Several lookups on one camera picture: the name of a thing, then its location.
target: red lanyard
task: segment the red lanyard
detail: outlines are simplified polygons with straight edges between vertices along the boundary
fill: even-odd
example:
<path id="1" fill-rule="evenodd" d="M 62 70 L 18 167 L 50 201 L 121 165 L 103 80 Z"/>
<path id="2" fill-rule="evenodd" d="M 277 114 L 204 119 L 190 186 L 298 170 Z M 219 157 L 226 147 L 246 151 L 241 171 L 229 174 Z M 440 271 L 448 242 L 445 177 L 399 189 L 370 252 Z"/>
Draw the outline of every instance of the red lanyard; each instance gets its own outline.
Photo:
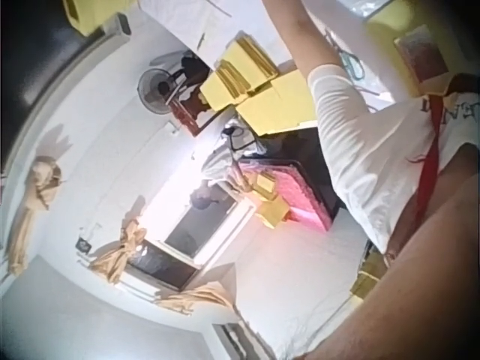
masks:
<path id="1" fill-rule="evenodd" d="M 439 138 L 440 124 L 443 117 L 443 97 L 430 95 L 430 113 L 434 131 L 434 138 L 421 169 L 420 180 L 417 190 L 417 206 L 415 215 L 416 229 L 422 225 L 422 220 L 427 212 L 428 203 L 434 194 L 435 184 L 438 179 L 438 169 L 440 162 Z"/>

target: tied curtain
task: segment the tied curtain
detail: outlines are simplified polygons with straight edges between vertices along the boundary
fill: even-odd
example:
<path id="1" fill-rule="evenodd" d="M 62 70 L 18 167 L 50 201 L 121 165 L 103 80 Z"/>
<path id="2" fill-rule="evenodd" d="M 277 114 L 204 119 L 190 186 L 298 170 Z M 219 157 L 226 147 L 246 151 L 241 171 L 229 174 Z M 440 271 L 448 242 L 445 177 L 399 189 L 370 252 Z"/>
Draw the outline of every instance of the tied curtain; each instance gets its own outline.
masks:
<path id="1" fill-rule="evenodd" d="M 95 259 L 88 267 L 94 273 L 103 276 L 111 284 L 117 284 L 127 266 L 128 259 L 137 251 L 147 233 L 139 228 L 137 220 L 131 220 L 121 229 L 120 246 Z"/>
<path id="2" fill-rule="evenodd" d="M 27 268 L 26 251 L 38 212 L 50 209 L 60 184 L 62 171 L 52 157 L 37 157 L 28 174 L 25 195 L 19 208 L 19 222 L 14 226 L 8 247 L 8 271 L 19 276 Z"/>
<path id="3" fill-rule="evenodd" d="M 220 283 L 207 283 L 193 290 L 185 290 L 155 300 L 156 305 L 184 315 L 191 315 L 194 312 L 194 305 L 200 302 L 221 305 L 237 314 L 232 296 Z"/>

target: yellow box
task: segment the yellow box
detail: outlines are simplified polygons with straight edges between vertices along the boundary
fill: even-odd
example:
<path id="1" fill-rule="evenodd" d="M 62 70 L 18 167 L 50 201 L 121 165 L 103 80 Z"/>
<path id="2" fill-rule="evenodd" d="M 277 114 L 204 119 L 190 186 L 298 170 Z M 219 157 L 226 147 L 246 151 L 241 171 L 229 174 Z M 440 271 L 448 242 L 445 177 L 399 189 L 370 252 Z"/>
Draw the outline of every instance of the yellow box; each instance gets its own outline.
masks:
<path id="1" fill-rule="evenodd" d="M 275 191 L 275 182 L 275 178 L 266 172 L 261 172 L 256 177 L 256 184 L 270 194 Z"/>
<path id="2" fill-rule="evenodd" d="M 277 195 L 272 201 L 265 201 L 256 211 L 256 216 L 263 223 L 274 229 L 285 218 L 290 210 L 289 205 L 281 195 Z"/>
<path id="3" fill-rule="evenodd" d="M 114 14 L 126 11 L 136 0 L 63 0 L 70 24 L 89 36 Z"/>

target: yellow paper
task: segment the yellow paper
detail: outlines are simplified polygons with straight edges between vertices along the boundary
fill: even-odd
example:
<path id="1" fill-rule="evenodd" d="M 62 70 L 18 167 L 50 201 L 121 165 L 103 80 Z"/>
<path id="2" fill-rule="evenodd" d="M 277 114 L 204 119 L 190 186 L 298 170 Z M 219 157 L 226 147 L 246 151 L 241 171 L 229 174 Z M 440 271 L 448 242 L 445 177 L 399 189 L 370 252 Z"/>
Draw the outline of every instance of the yellow paper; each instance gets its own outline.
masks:
<path id="1" fill-rule="evenodd" d="M 281 99 L 271 86 L 239 104 L 237 111 L 259 136 L 288 126 Z"/>
<path id="2" fill-rule="evenodd" d="M 278 76 L 278 69 L 273 61 L 260 49 L 254 40 L 249 36 L 244 36 L 237 40 L 238 45 L 247 52 L 247 54 L 259 66 L 259 69 L 269 79 L 274 79 Z"/>
<path id="3" fill-rule="evenodd" d="M 260 66 L 236 41 L 230 44 L 226 52 L 223 54 L 223 59 L 232 64 L 247 80 L 250 84 L 249 91 L 258 88 L 269 81 L 269 76 L 264 74 L 262 69 L 260 69 Z"/>
<path id="4" fill-rule="evenodd" d="M 302 122 L 311 122 L 317 118 L 314 100 L 307 81 L 299 70 L 294 70 L 271 81 L 271 85 L 281 99 L 289 126 L 294 128 Z"/>
<path id="5" fill-rule="evenodd" d="M 235 102 L 235 98 L 230 94 L 217 72 L 210 74 L 200 86 L 200 91 L 214 111 L 220 111 Z"/>

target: stack of papers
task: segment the stack of papers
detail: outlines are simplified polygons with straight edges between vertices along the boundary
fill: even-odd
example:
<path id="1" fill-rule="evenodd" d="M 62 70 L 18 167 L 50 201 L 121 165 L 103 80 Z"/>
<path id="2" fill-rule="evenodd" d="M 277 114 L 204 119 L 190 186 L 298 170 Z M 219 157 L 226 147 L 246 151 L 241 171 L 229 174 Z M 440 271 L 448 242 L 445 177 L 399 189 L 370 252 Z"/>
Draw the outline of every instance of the stack of papers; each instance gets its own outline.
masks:
<path id="1" fill-rule="evenodd" d="M 254 41 L 244 36 L 223 54 L 217 70 L 200 87 L 214 111 L 240 104 L 263 84 L 274 79 L 278 69 Z"/>

